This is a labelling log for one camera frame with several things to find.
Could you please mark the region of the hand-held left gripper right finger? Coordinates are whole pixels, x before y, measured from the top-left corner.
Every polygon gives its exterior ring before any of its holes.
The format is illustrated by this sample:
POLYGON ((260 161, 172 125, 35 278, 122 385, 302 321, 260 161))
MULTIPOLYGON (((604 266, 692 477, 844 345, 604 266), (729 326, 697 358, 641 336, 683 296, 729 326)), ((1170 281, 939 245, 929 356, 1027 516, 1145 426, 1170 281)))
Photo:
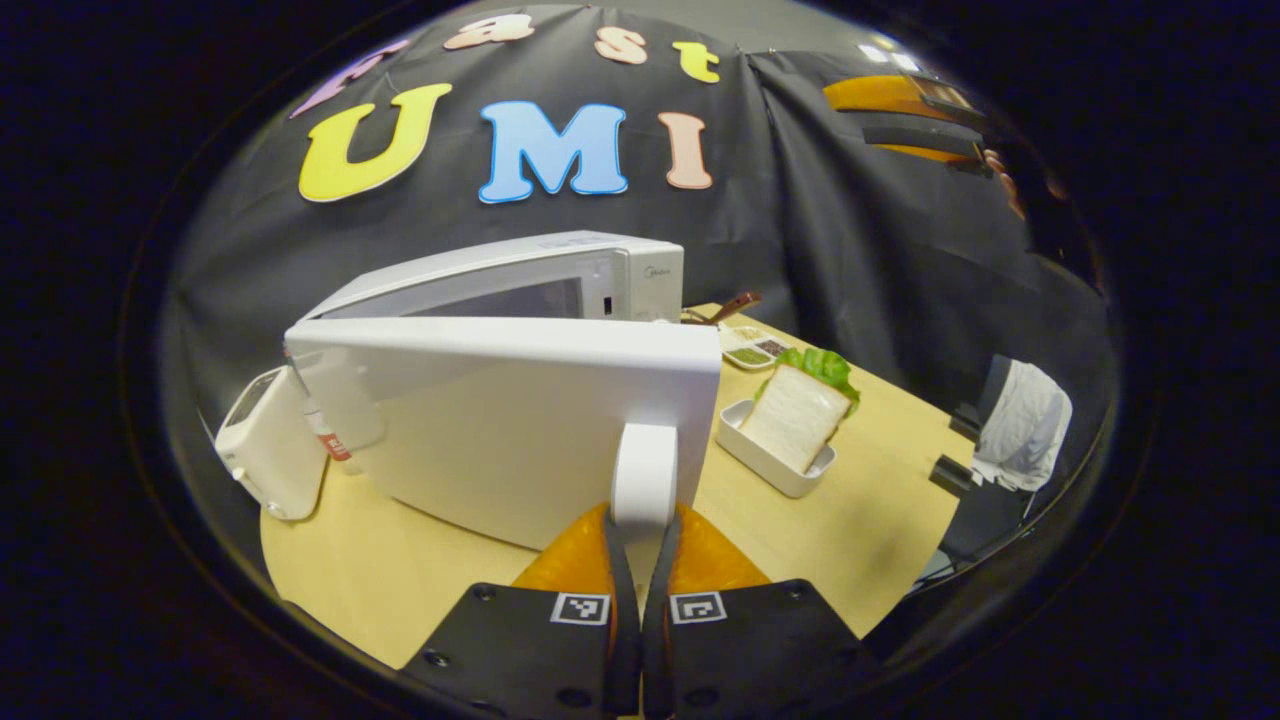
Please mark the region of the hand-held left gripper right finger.
POLYGON ((813 717, 879 674, 810 582, 773 582, 701 514, 677 506, 643 612, 644 717, 813 717))

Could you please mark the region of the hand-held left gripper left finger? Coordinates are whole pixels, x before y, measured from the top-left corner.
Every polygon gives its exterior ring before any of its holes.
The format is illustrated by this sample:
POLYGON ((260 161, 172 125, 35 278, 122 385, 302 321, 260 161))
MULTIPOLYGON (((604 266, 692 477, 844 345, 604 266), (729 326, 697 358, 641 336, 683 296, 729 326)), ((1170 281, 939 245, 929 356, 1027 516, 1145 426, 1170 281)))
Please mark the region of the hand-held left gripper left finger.
POLYGON ((600 503, 511 583, 476 582, 401 675, 488 719, 618 719, 640 710, 641 619, 600 503))

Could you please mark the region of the white microwave oven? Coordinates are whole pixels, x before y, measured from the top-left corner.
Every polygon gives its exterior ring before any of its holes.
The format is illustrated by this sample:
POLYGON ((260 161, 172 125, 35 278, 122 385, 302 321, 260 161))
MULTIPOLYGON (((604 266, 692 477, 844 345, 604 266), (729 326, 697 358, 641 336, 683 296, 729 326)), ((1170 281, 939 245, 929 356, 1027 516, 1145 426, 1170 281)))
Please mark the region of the white microwave oven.
POLYGON ((384 495, 544 550, 612 503, 691 503, 716 415, 714 328, 681 322, 681 245, 568 231, 367 272, 284 346, 384 495))

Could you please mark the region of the toast sandwich with lettuce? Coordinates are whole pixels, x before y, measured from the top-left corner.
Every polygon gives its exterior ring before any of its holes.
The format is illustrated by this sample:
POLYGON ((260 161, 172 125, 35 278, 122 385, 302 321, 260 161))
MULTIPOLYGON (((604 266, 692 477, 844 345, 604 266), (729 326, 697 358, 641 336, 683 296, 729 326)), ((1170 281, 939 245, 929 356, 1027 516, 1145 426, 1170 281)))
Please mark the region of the toast sandwich with lettuce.
POLYGON ((860 405, 852 366, 823 348, 790 348, 753 397, 739 427, 745 438, 783 466, 805 474, 840 425, 860 405))

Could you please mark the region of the white rectangular food tray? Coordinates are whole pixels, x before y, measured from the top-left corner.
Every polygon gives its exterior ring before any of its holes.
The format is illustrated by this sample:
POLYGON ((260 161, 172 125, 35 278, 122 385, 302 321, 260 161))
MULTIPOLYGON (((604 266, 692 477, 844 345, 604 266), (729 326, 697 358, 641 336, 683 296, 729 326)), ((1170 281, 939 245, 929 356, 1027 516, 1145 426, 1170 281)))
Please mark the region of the white rectangular food tray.
POLYGON ((838 456, 836 448, 824 445, 804 473, 795 471, 741 432, 741 425, 753 407, 754 402, 745 398, 719 411, 717 445, 780 493, 790 498, 808 496, 819 486, 835 464, 838 456))

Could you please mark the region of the small ceiling light panel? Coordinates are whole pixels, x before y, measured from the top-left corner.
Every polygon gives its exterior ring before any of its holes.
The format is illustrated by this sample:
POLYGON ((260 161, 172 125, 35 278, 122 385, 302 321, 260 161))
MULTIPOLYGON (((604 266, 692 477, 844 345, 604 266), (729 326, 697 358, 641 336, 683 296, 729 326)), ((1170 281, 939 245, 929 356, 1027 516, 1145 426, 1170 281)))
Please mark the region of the small ceiling light panel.
POLYGON ((923 72, 910 54, 883 49, 874 44, 859 44, 858 49, 873 64, 893 67, 904 73, 919 74, 923 72))

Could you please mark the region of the black backdrop cloth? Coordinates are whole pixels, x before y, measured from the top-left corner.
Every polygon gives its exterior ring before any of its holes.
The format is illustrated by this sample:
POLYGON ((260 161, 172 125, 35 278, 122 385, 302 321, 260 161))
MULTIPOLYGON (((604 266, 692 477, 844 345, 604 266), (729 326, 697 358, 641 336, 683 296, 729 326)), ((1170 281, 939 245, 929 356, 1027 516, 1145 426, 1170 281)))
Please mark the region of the black backdrop cloth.
POLYGON ((983 141, 1009 160, 1029 222, 991 170, 861 136, 873 126, 965 128, 828 106, 827 85, 879 72, 851 46, 869 38, 861 26, 831 18, 829 38, 804 40, 781 24, 805 13, 797 4, 736 33, 699 19, 704 5, 689 0, 673 10, 562 1, 529 8, 529 38, 444 50, 466 20, 516 10, 497 0, 376 32, 346 58, 371 70, 297 118, 284 101, 221 167, 186 225, 160 332, 163 400, 186 419, 175 445, 209 443, 250 378, 282 363, 285 328, 358 274, 584 228, 681 243, 687 302, 759 290, 754 318, 945 411, 979 404, 993 356, 1037 365, 1074 414, 1028 515, 1092 492, 1120 382, 1096 241, 1000 111, 983 141), (454 87, 420 164, 353 199, 301 197, 314 126, 433 82, 454 87), (556 123, 586 102, 622 108, 627 191, 535 190, 483 204, 492 128, 479 111, 500 100, 538 102, 556 123))

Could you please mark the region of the brown wooden spoon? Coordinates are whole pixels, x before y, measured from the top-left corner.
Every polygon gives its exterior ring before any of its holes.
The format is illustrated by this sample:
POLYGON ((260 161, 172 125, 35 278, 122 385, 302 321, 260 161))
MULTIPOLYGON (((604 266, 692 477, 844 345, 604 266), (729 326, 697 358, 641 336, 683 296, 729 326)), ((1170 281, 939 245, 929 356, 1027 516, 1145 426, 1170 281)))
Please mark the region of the brown wooden spoon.
POLYGON ((756 306, 762 300, 762 293, 744 291, 733 296, 730 301, 721 304, 716 309, 716 313, 710 315, 701 313, 698 307, 685 307, 681 311, 680 322, 689 325, 719 325, 728 318, 756 306))

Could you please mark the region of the white divided condiment dish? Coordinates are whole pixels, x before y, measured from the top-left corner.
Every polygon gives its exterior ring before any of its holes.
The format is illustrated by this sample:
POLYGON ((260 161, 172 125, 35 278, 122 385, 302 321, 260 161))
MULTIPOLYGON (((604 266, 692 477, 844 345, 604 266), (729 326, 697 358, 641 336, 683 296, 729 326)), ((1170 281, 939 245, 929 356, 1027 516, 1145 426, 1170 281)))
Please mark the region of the white divided condiment dish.
POLYGON ((718 325, 722 357, 745 372, 762 372, 772 368, 791 345, 754 325, 718 325))

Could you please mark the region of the clear water bottle red label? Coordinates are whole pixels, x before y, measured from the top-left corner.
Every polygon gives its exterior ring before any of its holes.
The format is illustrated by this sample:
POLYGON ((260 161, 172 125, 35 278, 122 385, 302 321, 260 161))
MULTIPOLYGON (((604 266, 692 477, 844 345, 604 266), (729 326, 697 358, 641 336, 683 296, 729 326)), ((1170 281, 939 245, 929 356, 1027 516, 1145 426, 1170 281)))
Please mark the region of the clear water bottle red label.
POLYGON ((303 387, 302 392, 302 414, 308 429, 317 437, 319 442, 332 460, 337 462, 348 462, 352 459, 351 452, 333 430, 323 410, 319 407, 317 401, 310 391, 306 389, 306 387, 303 387))

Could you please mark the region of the white cloth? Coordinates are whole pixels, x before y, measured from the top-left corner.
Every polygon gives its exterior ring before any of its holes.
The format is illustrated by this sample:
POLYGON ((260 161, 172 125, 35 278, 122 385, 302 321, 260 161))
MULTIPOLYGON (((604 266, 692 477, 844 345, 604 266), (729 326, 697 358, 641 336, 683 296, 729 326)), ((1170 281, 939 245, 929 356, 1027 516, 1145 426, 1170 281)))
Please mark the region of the white cloth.
POLYGON ((1059 383, 1034 364, 996 355, 977 410, 972 479, 1030 493, 1048 484, 1073 418, 1059 383))

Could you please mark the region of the white toaster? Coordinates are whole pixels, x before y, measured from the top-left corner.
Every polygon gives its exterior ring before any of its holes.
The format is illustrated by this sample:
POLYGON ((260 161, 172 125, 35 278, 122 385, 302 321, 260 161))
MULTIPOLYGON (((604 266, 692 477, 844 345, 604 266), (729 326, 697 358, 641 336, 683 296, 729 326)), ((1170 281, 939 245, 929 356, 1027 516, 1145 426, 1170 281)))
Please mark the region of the white toaster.
POLYGON ((273 518, 302 521, 317 505, 328 454, 305 419, 307 395, 291 366, 253 378, 215 436, 230 477, 273 518))

